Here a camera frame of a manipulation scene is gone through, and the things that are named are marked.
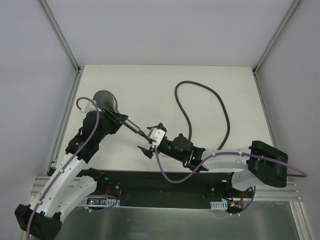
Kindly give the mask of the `grey shower head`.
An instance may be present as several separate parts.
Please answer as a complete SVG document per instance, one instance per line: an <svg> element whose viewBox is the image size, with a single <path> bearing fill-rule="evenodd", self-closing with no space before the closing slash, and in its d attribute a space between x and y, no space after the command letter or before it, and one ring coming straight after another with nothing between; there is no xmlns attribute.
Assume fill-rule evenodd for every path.
<svg viewBox="0 0 320 240"><path fill-rule="evenodd" d="M108 122L108 120L106 118L104 118L104 115L103 115L103 108L107 107L111 110L114 110L114 111L117 111L118 113L120 113L118 111L118 101L117 101L116 97L108 90L97 91L93 96L93 100L96 102L97 107L100 110L102 110L102 117L107 122ZM124 124L122 126L126 126L128 129L130 129L135 134L139 134L140 136L148 139L148 136L140 129L139 126L137 126L135 123L133 123L131 120L129 120L129 117L124 122Z"/></svg>

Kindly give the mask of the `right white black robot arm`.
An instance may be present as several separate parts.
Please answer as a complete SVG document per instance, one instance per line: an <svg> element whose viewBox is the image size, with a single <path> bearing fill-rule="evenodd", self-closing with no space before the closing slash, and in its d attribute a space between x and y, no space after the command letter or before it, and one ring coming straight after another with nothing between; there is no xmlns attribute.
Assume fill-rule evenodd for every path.
<svg viewBox="0 0 320 240"><path fill-rule="evenodd" d="M196 147L179 134L173 140L166 137L162 124L149 127L149 133L137 130L150 147L141 151L148 158L160 153L182 163L194 174L216 169L232 170L231 180L225 184L225 192L237 197L250 187L267 185L284 188L287 185L288 155L262 141L254 140L250 146L229 151Z"/></svg>

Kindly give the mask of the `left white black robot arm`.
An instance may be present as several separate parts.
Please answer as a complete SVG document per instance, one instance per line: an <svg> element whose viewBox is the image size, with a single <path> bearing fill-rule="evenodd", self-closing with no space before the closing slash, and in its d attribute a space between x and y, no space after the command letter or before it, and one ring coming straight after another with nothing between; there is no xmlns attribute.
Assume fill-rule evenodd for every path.
<svg viewBox="0 0 320 240"><path fill-rule="evenodd" d="M108 209L117 205L118 193L107 184L105 174L95 168L85 170L73 187L70 183L99 150L105 136L115 134L127 119L116 106L99 106L86 111L82 126L68 143L50 179L29 204L20 204L14 211L27 239L53 240L66 217L91 194L100 196L102 201L110 200Z"/></svg>

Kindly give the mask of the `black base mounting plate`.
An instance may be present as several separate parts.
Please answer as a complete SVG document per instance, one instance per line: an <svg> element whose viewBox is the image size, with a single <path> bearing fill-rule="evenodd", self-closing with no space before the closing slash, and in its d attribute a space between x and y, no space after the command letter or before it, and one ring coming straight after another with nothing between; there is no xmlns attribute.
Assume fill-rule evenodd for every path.
<svg viewBox="0 0 320 240"><path fill-rule="evenodd" d="M109 194L121 207L209 209L211 202L248 200L253 188L239 191L231 187L231 173L195 173L182 183L167 181L161 172L82 170L78 177L98 181L95 195Z"/></svg>

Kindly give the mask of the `left aluminium side rail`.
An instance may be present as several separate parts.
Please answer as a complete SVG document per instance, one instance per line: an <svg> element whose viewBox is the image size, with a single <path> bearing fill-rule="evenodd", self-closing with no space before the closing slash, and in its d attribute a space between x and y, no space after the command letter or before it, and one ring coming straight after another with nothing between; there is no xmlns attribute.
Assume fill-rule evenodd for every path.
<svg viewBox="0 0 320 240"><path fill-rule="evenodd" d="M79 84L81 81L82 73L83 73L83 67L80 67L77 71L74 81L71 85L70 90L68 91L68 95L66 98L66 103L62 111L62 117L61 121L58 125L56 137L53 142L52 149L50 151L50 154L48 156L48 163L46 165L45 173L44 175L47 176L50 172L50 169L52 168L52 163L55 163L58 160L59 153L62 147L62 143L64 140L65 132L68 126L68 121L72 112L72 108L74 105L74 101L77 95L77 91L79 88Z"/></svg>

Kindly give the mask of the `left aluminium frame post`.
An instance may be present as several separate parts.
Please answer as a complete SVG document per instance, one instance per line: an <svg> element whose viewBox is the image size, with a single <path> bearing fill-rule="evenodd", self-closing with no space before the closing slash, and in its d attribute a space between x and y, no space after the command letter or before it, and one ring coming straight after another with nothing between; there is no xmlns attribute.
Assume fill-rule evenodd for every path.
<svg viewBox="0 0 320 240"><path fill-rule="evenodd" d="M79 65L78 61L76 60L60 26L57 22L51 7L49 6L46 0L38 0L37 1L41 10L43 11L56 39L58 40L62 50L64 51L66 57L68 58L69 62L71 63L72 67L74 68L76 73L80 73L82 71L82 67Z"/></svg>

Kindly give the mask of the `aluminium frame post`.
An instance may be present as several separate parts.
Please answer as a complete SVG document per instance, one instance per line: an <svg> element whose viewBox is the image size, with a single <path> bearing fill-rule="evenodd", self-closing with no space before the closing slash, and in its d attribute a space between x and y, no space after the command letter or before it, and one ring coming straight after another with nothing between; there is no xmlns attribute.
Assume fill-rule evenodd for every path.
<svg viewBox="0 0 320 240"><path fill-rule="evenodd" d="M62 50L64 51L66 57L68 58L69 62L71 63L72 67L74 68L76 73L80 73L82 71L82 67L79 65L78 61L76 60L60 26L57 22L51 7L49 6L46 0L38 0L37 1L41 10L43 11L56 39L58 40Z"/></svg>
<svg viewBox="0 0 320 240"><path fill-rule="evenodd" d="M264 63L267 60L268 56L271 54L273 48L275 47L276 43L278 42L278 40L280 39L280 37L284 33L287 25L289 24L289 22L293 18L294 14L298 10L298 8L300 7L302 2L303 2L303 0L293 0L291 2L289 8L285 12L285 14L284 14L283 18L281 19L279 25L277 26L275 32L273 33L271 39L269 40L266 48L264 49L262 55L260 56L257 64L252 69L252 72L253 72L254 76L256 76L258 74L258 72L260 71L260 69L264 65Z"/></svg>

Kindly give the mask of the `aluminium front rail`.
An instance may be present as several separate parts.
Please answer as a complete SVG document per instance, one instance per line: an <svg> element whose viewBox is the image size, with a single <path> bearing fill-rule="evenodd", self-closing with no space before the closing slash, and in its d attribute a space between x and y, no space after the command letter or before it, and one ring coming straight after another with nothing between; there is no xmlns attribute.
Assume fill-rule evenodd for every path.
<svg viewBox="0 0 320 240"><path fill-rule="evenodd" d="M37 176L35 178L30 196L36 196L49 179L49 176ZM275 202L301 202L303 200L295 182L288 182L287 186L284 188L258 185L255 187L254 199L257 201Z"/></svg>

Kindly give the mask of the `right aluminium frame post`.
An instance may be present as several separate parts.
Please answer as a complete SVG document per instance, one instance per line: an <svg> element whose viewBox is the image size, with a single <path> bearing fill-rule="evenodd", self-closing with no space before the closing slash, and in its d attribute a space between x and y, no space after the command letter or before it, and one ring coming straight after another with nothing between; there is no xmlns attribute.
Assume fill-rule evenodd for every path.
<svg viewBox="0 0 320 240"><path fill-rule="evenodd" d="M283 18L281 19L279 25L277 26L275 32L273 33L271 39L269 40L266 48L264 49L262 55L260 56L257 64L252 69L252 72L253 72L254 76L256 76L258 74L258 72L260 71L260 69L264 65L264 63L267 60L268 56L271 54L273 48L275 47L276 43L278 42L278 40L280 39L280 37L284 33L287 25L289 24L289 22L293 18L294 14L298 10L298 8L300 7L302 2L303 2L303 0L293 0L291 2L289 8L285 12L285 14L284 14Z"/></svg>

